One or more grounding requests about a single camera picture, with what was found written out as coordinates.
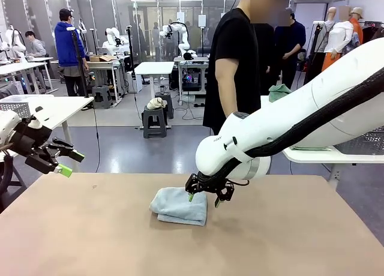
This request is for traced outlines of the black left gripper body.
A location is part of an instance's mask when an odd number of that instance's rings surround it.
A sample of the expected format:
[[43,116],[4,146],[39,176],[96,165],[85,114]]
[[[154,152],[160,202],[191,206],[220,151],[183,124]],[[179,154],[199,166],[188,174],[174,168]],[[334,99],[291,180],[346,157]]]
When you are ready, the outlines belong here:
[[35,116],[22,118],[10,134],[10,149],[22,156],[31,155],[48,141],[51,133]]

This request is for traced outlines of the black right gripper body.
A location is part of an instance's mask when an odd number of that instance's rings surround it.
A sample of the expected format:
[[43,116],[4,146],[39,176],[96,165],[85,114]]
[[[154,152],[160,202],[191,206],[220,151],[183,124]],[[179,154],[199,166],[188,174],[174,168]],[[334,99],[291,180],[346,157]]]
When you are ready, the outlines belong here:
[[210,176],[202,176],[200,174],[192,174],[189,179],[198,180],[199,187],[196,193],[205,191],[205,192],[216,194],[216,189],[224,186],[225,184],[231,184],[225,178],[214,178]]

